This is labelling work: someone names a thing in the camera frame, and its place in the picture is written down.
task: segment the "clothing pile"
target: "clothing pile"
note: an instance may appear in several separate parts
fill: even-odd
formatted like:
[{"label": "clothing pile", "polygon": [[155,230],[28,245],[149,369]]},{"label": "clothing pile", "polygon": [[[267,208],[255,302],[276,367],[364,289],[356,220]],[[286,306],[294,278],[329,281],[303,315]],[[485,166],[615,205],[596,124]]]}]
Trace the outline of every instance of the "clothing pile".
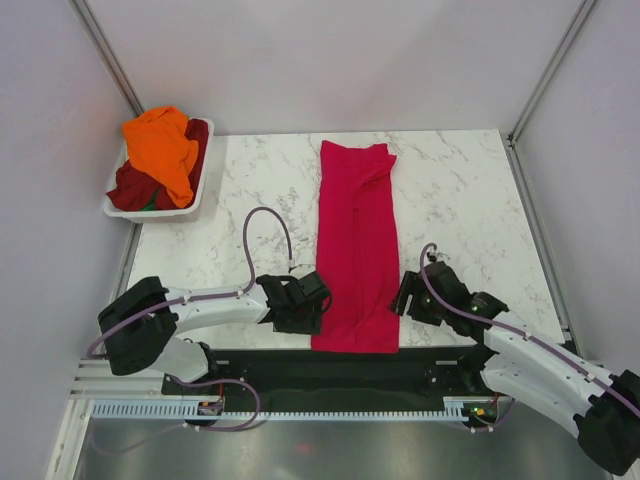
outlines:
[{"label": "clothing pile", "polygon": [[195,200],[209,139],[207,122],[158,107],[122,125],[129,159],[107,192],[127,212],[188,208]]}]

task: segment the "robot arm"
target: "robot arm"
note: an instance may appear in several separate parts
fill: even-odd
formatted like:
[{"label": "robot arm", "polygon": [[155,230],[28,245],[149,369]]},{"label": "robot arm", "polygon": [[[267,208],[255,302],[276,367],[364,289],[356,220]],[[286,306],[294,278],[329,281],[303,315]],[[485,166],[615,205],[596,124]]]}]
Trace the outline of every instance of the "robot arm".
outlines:
[{"label": "robot arm", "polygon": [[[197,328],[273,323],[276,332],[320,333],[331,294],[315,271],[305,270],[294,269],[284,276],[263,275],[245,293],[238,286],[186,290],[166,288],[158,277],[140,280],[98,315],[103,334],[150,306],[169,305],[105,340],[112,373],[131,375],[151,368],[187,383],[207,376],[216,378],[209,347],[176,337]],[[228,295],[234,291],[238,294]]]},{"label": "robot arm", "polygon": [[[430,260],[424,269],[430,286],[459,313],[436,300],[414,272],[405,274],[391,309],[402,314],[411,297],[408,314],[414,320],[445,322],[473,338],[477,345],[458,361],[470,394],[487,387],[519,400],[561,425],[602,468],[623,475],[640,457],[640,419],[611,392],[637,409],[640,377],[628,370],[613,375],[562,346],[541,342],[532,326],[504,303],[485,292],[469,293],[449,266],[434,257]],[[460,313],[492,322],[473,321]]]}]

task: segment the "metal floor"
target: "metal floor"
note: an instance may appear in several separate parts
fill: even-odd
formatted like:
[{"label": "metal floor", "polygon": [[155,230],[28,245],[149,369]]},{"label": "metal floor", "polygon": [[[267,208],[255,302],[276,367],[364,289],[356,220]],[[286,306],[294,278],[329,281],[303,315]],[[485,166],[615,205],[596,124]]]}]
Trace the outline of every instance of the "metal floor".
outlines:
[{"label": "metal floor", "polygon": [[[92,420],[124,448],[166,421]],[[124,455],[83,448],[76,480],[604,480],[576,441],[523,405],[492,434],[436,423],[266,422],[250,431],[179,429]]]}]

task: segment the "orange cloth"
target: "orange cloth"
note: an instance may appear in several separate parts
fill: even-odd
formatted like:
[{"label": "orange cloth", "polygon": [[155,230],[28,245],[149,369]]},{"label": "orange cloth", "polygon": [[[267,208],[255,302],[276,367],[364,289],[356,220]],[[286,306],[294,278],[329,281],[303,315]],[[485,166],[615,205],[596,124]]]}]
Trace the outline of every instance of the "orange cloth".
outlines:
[{"label": "orange cloth", "polygon": [[193,198],[189,173],[198,158],[198,142],[184,136],[189,119],[175,107],[158,107],[122,125],[129,161],[167,188],[176,207]]}]

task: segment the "cable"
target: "cable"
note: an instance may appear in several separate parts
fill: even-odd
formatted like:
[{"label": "cable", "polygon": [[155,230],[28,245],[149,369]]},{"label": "cable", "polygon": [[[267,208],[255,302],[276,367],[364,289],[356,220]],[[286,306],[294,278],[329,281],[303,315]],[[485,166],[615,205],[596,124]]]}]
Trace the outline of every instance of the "cable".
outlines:
[{"label": "cable", "polygon": [[133,445],[129,445],[128,447],[121,448],[120,450],[106,450],[99,445],[96,444],[95,438],[95,428],[92,428],[89,432],[89,443],[91,447],[98,452],[103,457],[117,457],[118,455],[124,455],[125,453],[129,453],[131,450],[135,450],[138,447],[141,447],[145,443],[150,442],[151,440],[155,440],[160,435],[164,435],[165,433],[172,432],[173,430],[177,430],[179,428],[183,428],[183,423],[174,423],[173,425],[169,425],[168,427],[163,428],[162,430],[158,430],[155,433],[152,433],[147,438],[140,440],[139,442],[134,443]]},{"label": "cable", "polygon": [[173,430],[177,430],[178,428],[183,428],[186,426],[191,427],[192,429],[199,431],[199,430],[206,430],[206,431],[210,431],[210,432],[240,432],[242,430],[247,430],[249,428],[253,427],[253,422],[255,421],[255,419],[258,417],[258,415],[260,414],[261,410],[262,410],[262,403],[260,402],[260,396],[258,395],[258,392],[256,391],[255,388],[253,388],[250,384],[248,384],[247,382],[244,382],[242,380],[235,380],[232,378],[223,378],[220,380],[210,380],[208,382],[200,382],[200,383],[187,383],[187,382],[183,382],[182,380],[180,380],[177,377],[171,376],[171,380],[176,382],[178,385],[181,385],[183,387],[187,387],[187,388],[199,388],[199,387],[207,387],[210,385],[224,385],[226,384],[233,384],[233,385],[240,385],[243,388],[246,388],[247,390],[249,390],[249,392],[251,392],[251,394],[253,395],[253,398],[255,398],[256,400],[256,409],[253,412],[253,415],[251,415],[251,418],[249,418],[249,420],[247,420],[244,423],[241,423],[240,425],[234,425],[232,427],[215,427],[215,426],[210,426],[210,427],[201,427],[201,426],[194,426],[194,425],[189,425],[188,423],[178,423],[178,424],[173,424],[173,425],[169,425],[168,427],[163,428],[162,430],[159,430],[151,435],[149,435],[147,438],[140,440],[139,442],[134,443],[133,445],[129,445],[126,448],[122,448],[120,450],[106,450],[100,446],[98,446],[95,442],[95,435],[94,435],[94,431],[95,428],[93,428],[89,435],[90,435],[90,443],[91,446],[93,447],[93,449],[98,452],[100,455],[103,456],[107,456],[107,457],[115,457],[118,455],[124,455],[125,453],[128,453],[132,450],[135,450],[136,448],[144,445],[145,443],[150,442],[151,440],[154,440],[155,438],[159,437],[160,435],[164,435],[165,433],[168,432],[172,432]]},{"label": "cable", "polygon": [[551,345],[547,344],[545,341],[540,340],[539,338],[530,335],[529,333],[525,332],[524,330],[521,330],[520,328],[514,327],[512,325],[509,325],[509,324],[506,324],[506,323],[503,323],[503,322],[500,322],[500,321],[497,321],[497,320],[491,320],[491,319],[488,319],[488,318],[480,317],[478,315],[474,315],[472,313],[467,313],[467,312],[465,312],[463,310],[460,310],[460,309],[454,307],[453,305],[450,305],[449,303],[447,303],[440,295],[438,295],[438,292],[435,291],[435,289],[431,285],[431,282],[427,278],[427,272],[425,271],[424,259],[425,259],[425,256],[427,254],[427,250],[429,250],[430,248],[433,248],[434,250],[437,250],[438,246],[433,242],[429,242],[422,249],[422,252],[420,253],[420,276],[422,277],[422,280],[424,281],[424,284],[427,287],[427,290],[429,290],[429,293],[444,308],[446,308],[447,310],[455,313],[456,315],[460,315],[462,317],[468,318],[469,320],[474,320],[476,322],[484,323],[485,325],[491,325],[492,327],[503,328],[503,329],[505,329],[505,330],[507,330],[507,331],[509,331],[511,333],[514,333],[516,335],[519,335],[519,336],[527,338],[530,342],[535,343],[540,348],[542,348],[543,350],[547,351],[548,353],[550,353],[554,357],[558,358],[562,362],[566,363],[571,368],[576,370],[579,374],[583,375],[587,379],[587,381],[592,381],[598,387],[602,388],[605,392],[607,392],[613,398],[618,400],[622,405],[624,405],[627,409],[629,409],[629,411],[633,415],[635,415],[638,419],[640,419],[640,409],[638,409],[633,403],[631,403],[629,400],[627,400],[621,394],[616,392],[613,388],[608,386],[606,383],[604,383],[599,378],[597,378],[597,377],[591,378],[591,374],[590,374],[590,372],[588,370],[586,370],[584,367],[579,365],[577,362],[574,362],[571,358],[567,357],[562,352],[557,351],[555,348],[553,348]]},{"label": "cable", "polygon": [[178,385],[188,388],[198,388],[198,387],[208,387],[210,385],[220,385],[220,384],[232,384],[232,385],[240,385],[243,388],[246,388],[251,392],[253,398],[256,400],[256,409],[251,415],[251,418],[240,425],[234,425],[233,427],[200,427],[200,430],[208,430],[210,432],[240,432],[245,430],[251,426],[258,415],[262,411],[262,403],[260,402],[260,396],[255,388],[249,385],[247,382],[243,382],[242,380],[235,380],[233,378],[223,378],[220,380],[209,380],[208,382],[200,382],[200,383],[187,383],[180,380],[178,377],[171,376],[171,380],[176,382]]},{"label": "cable", "polygon": [[[253,265],[253,260],[251,259],[251,252],[249,252],[249,241],[247,239],[247,232],[248,232],[249,221],[251,220],[251,217],[253,217],[253,215],[255,215],[257,212],[260,212],[260,211],[265,211],[265,212],[271,213],[272,215],[274,215],[278,219],[278,221],[280,222],[280,225],[282,225],[285,237],[287,238],[287,250],[288,250],[288,253],[289,253],[289,264],[291,264],[291,262],[293,261],[293,248],[291,246],[291,236],[289,235],[289,230],[287,229],[287,225],[284,223],[284,220],[282,219],[280,214],[278,212],[276,212],[275,210],[269,208],[269,207],[256,207],[256,208],[254,208],[253,210],[251,210],[249,212],[247,217],[244,219],[244,226],[242,227],[242,246],[244,248],[244,254],[245,254],[245,257],[247,259],[247,264],[249,266],[249,275],[250,275],[249,283],[247,284],[246,287],[244,287],[241,290],[243,294],[245,294],[249,290],[251,290],[251,288],[256,283],[256,270],[255,270],[255,267]],[[194,296],[191,297],[191,301],[192,302],[198,302],[198,301],[202,301],[202,300],[215,300],[215,299],[220,299],[220,298],[231,298],[231,297],[237,297],[237,296],[238,296],[238,292],[237,291],[224,292],[224,293],[210,293],[210,294],[206,294],[206,295],[194,295]],[[107,340],[108,338],[111,338],[113,335],[118,333],[123,328],[128,327],[129,325],[131,325],[136,320],[144,318],[147,315],[149,315],[151,313],[154,313],[154,312],[157,312],[158,310],[160,310],[162,308],[171,307],[172,305],[177,305],[179,303],[184,303],[184,297],[179,297],[179,298],[176,298],[174,300],[167,300],[165,302],[158,303],[158,304],[153,305],[153,306],[151,306],[149,308],[145,308],[144,310],[142,310],[142,311],[140,311],[138,313],[135,313],[135,314],[131,315],[130,317],[124,319],[122,322],[120,322],[117,325],[115,325],[114,327],[110,328],[109,330],[104,332],[102,335],[100,335],[96,340],[94,340],[91,343],[91,345],[89,345],[89,348],[87,349],[86,357],[87,358],[106,358],[106,355],[97,355],[97,354],[94,353],[95,349],[100,344],[104,343],[105,340]]]}]

